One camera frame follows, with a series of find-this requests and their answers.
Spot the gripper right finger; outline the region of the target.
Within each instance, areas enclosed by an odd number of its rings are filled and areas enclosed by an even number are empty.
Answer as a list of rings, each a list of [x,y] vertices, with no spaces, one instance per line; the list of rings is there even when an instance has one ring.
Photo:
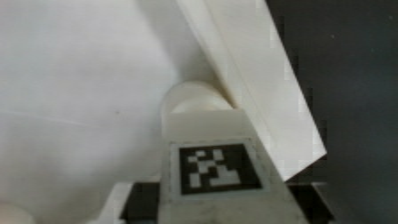
[[[329,184],[326,182],[290,183],[288,188],[310,224],[347,224]]]

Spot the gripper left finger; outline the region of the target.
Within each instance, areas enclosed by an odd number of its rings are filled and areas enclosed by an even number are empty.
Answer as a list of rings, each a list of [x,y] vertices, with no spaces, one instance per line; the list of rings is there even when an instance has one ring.
[[[159,182],[118,183],[88,224],[159,224],[159,202]]]

